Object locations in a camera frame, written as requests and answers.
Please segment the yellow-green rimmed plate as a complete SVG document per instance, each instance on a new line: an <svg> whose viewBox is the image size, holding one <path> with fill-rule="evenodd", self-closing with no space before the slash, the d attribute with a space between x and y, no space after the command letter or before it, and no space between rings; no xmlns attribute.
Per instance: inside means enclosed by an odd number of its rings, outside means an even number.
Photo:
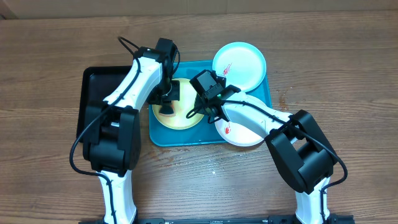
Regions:
<svg viewBox="0 0 398 224"><path fill-rule="evenodd" d="M190 119L186 118L187 113L194 108L197 93L191 86L189 79L176 78L175 80L180 82L180 99L172 101L171 108L173 109L173 113L161 113L160 105L153 105L152 112L156 119L168 128L176 130L188 129L198 124L204 115L198 113Z"/></svg>

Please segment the pink green sponge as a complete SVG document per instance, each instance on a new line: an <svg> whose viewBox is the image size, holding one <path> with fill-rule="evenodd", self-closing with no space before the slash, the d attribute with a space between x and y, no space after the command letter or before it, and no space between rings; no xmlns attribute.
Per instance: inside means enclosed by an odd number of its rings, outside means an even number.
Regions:
<svg viewBox="0 0 398 224"><path fill-rule="evenodd" d="M159 108L159 114L161 116L172 117L175 115L174 107L172 104L162 105Z"/></svg>

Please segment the white plate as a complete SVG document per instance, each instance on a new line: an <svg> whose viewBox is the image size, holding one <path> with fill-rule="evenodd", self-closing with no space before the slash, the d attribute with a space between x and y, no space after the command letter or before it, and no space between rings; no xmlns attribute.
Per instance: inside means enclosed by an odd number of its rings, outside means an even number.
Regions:
<svg viewBox="0 0 398 224"><path fill-rule="evenodd" d="M223 119L215 123L215 127L220 136L230 144L240 147L254 146L263 142L264 138L254 133L250 129L238 123L225 121Z"/></svg>

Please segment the light blue plate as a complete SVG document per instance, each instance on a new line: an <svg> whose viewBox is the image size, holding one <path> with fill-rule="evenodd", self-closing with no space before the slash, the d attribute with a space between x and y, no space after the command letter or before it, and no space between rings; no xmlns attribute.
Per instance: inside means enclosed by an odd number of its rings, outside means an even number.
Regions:
<svg viewBox="0 0 398 224"><path fill-rule="evenodd" d="M226 78L226 85L249 92L265 79L267 65L261 51L245 42L233 42L217 51L212 64L217 75Z"/></svg>

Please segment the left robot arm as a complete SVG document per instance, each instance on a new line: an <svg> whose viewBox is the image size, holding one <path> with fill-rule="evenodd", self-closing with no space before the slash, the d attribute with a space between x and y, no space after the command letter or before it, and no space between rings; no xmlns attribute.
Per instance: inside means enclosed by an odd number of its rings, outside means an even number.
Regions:
<svg viewBox="0 0 398 224"><path fill-rule="evenodd" d="M180 84L172 78L180 52L172 40L160 38L155 48L139 47L131 54L131 69L118 87L87 104L83 130L76 138L91 165L86 174L101 181L105 214L100 223L135 221L132 170L141 152L139 112L148 103L173 114L172 102L180 99Z"/></svg>

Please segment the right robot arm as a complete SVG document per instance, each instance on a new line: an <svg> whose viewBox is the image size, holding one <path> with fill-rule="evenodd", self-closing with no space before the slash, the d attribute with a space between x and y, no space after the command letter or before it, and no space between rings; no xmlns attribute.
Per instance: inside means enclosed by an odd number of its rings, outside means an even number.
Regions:
<svg viewBox="0 0 398 224"><path fill-rule="evenodd" d="M274 110L226 85L214 71L203 70L190 84L197 98L187 117L204 114L209 123L223 119L262 137L280 176L295 191L296 219L326 223L330 215L326 190L338 158L313 116L304 110L295 114Z"/></svg>

